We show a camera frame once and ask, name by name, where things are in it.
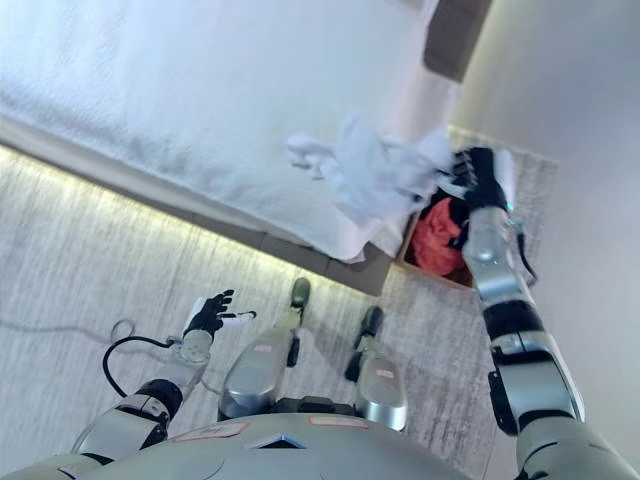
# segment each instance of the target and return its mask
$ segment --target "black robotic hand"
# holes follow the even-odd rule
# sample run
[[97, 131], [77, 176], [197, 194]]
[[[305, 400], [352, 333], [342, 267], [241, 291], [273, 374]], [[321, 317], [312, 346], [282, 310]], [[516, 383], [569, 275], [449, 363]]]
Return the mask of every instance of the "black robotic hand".
[[213, 298], [207, 298], [202, 309], [191, 319], [183, 336], [191, 330], [205, 330], [213, 338], [215, 332], [224, 325], [222, 318], [231, 304], [233, 294], [233, 290], [225, 290]]
[[473, 212], [484, 207], [507, 210], [504, 190], [496, 174], [496, 154], [490, 148], [473, 147], [456, 154], [467, 170], [467, 192], [464, 199]]

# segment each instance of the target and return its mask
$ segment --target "white bed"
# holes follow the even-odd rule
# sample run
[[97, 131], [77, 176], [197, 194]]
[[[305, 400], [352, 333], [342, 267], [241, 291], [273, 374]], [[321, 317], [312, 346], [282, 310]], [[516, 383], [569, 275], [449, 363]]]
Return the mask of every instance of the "white bed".
[[[348, 260], [371, 232], [284, 161], [357, 109], [415, 139], [459, 85], [422, 66], [435, 0], [0, 0], [0, 140], [163, 205]], [[376, 237], [389, 255], [397, 235]]]

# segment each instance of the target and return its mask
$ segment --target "red cloth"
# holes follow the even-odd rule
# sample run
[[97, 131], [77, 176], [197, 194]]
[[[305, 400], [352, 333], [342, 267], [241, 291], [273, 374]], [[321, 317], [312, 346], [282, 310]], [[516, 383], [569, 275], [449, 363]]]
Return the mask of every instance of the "red cloth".
[[461, 232], [449, 215], [450, 204], [451, 198], [436, 203], [418, 222], [411, 239], [417, 265], [440, 276], [464, 267], [462, 254], [449, 247], [449, 241]]

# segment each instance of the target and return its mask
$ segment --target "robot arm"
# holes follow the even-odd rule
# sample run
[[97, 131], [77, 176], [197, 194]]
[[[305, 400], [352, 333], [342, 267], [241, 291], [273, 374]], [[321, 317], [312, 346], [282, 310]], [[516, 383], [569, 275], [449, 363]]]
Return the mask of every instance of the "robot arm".
[[202, 378], [209, 349], [231, 303], [232, 290], [199, 299], [181, 340], [174, 340], [167, 362], [153, 379], [97, 417], [78, 437], [72, 452], [52, 457], [3, 477], [4, 480], [79, 478], [167, 439], [167, 428]]
[[463, 255], [491, 339], [496, 421], [505, 433], [518, 436], [518, 478], [640, 478], [584, 423], [578, 389], [514, 267], [509, 209], [494, 174], [494, 152], [472, 148], [463, 155], [472, 179], [465, 195], [471, 213]]

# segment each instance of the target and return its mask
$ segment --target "bed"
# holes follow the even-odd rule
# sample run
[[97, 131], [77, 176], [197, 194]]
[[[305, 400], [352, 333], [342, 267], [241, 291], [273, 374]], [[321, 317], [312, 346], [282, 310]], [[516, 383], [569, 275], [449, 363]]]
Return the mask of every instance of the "bed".
[[368, 243], [284, 141], [332, 142], [354, 109], [406, 140], [446, 125], [436, 3], [1, 0], [0, 141], [377, 294], [401, 227]]

